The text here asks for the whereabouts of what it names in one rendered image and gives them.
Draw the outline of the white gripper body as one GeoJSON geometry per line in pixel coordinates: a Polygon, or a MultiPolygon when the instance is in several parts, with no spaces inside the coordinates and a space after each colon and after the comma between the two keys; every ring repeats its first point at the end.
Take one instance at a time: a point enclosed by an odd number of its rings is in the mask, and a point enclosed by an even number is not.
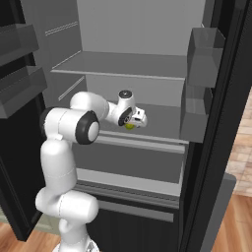
{"type": "Polygon", "coordinates": [[[148,124],[148,118],[147,116],[144,116],[143,118],[132,117],[130,122],[137,128],[146,127],[148,124]]]}

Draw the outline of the grey fridge crisper drawer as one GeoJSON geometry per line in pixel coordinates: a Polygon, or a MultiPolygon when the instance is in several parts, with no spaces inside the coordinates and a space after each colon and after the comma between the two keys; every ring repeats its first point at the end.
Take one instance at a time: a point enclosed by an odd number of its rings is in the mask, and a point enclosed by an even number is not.
{"type": "Polygon", "coordinates": [[[179,197],[183,180],[183,145],[152,149],[94,143],[73,146],[78,178],[108,186],[179,197]]]}

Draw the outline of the black fridge door, clear bins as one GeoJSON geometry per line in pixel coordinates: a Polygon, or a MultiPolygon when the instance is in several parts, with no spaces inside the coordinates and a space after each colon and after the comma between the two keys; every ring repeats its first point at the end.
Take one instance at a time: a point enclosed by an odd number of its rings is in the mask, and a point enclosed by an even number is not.
{"type": "Polygon", "coordinates": [[[252,0],[216,0],[211,25],[225,44],[204,142],[189,146],[179,252],[210,252],[203,241],[252,84],[252,0]]]}

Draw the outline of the black fridge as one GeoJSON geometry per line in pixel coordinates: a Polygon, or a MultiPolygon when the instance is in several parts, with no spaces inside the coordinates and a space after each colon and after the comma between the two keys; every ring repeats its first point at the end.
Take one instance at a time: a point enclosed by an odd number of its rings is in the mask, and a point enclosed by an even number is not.
{"type": "MultiPolygon", "coordinates": [[[[33,26],[37,38],[38,50],[33,54],[34,62],[43,69],[47,83],[42,92],[44,110],[50,107],[68,108],[72,96],[78,92],[94,93],[116,104],[118,93],[123,90],[133,93],[136,106],[142,103],[181,109],[187,75],[182,79],[158,79],[53,73],[52,68],[83,51],[176,55],[187,59],[192,29],[215,28],[211,25],[215,4],[216,0],[21,0],[25,21],[33,26]]],[[[144,149],[161,144],[183,145],[183,180],[189,146],[201,144],[115,137],[103,135],[101,129],[94,143],[144,149]]],[[[210,252],[234,186],[234,176],[225,171],[203,241],[203,247],[210,252]]],[[[183,233],[181,192],[179,197],[172,197],[79,178],[74,189],[96,197],[97,201],[134,202],[176,210],[180,247],[183,233]]],[[[48,228],[60,235],[58,218],[41,213],[37,223],[40,221],[46,221],[48,228]]]]}

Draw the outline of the black fridge door, two bins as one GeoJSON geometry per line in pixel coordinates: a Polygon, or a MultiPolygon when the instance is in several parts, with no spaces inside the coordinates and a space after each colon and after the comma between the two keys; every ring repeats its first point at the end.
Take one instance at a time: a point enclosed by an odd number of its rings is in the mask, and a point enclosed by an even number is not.
{"type": "MultiPolygon", "coordinates": [[[[0,0],[0,28],[14,24],[27,25],[21,0],[0,0]]],[[[34,53],[0,66],[0,80],[26,66],[38,67],[34,53]]],[[[21,241],[29,238],[41,217],[34,201],[44,186],[39,126],[44,108],[40,93],[8,119],[0,119],[0,208],[21,241]]]]}

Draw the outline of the clear grey door bin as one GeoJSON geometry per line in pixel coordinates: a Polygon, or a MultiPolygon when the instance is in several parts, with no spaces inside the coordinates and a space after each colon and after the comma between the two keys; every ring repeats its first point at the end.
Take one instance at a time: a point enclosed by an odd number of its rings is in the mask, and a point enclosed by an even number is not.
{"type": "Polygon", "coordinates": [[[217,28],[194,28],[187,51],[187,83],[193,87],[216,85],[225,38],[217,28]]]}
{"type": "Polygon", "coordinates": [[[210,88],[193,87],[184,83],[181,97],[180,138],[202,143],[212,105],[210,88]]]}

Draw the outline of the black freezer drawer front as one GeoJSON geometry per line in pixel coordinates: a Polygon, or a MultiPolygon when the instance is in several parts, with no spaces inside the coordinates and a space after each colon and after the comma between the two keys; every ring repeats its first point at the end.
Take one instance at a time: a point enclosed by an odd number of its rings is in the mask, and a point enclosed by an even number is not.
{"type": "Polygon", "coordinates": [[[98,214],[88,231],[101,252],[178,252],[176,210],[134,202],[98,202],[98,214]]]}

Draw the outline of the dark grey door bin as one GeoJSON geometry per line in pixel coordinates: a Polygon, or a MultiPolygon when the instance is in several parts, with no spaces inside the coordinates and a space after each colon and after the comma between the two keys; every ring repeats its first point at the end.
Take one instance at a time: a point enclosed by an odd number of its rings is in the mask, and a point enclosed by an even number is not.
{"type": "Polygon", "coordinates": [[[41,67],[26,66],[0,80],[0,119],[8,119],[47,88],[41,67]]]}
{"type": "Polygon", "coordinates": [[[0,28],[0,66],[38,50],[32,25],[14,24],[0,28]]]}

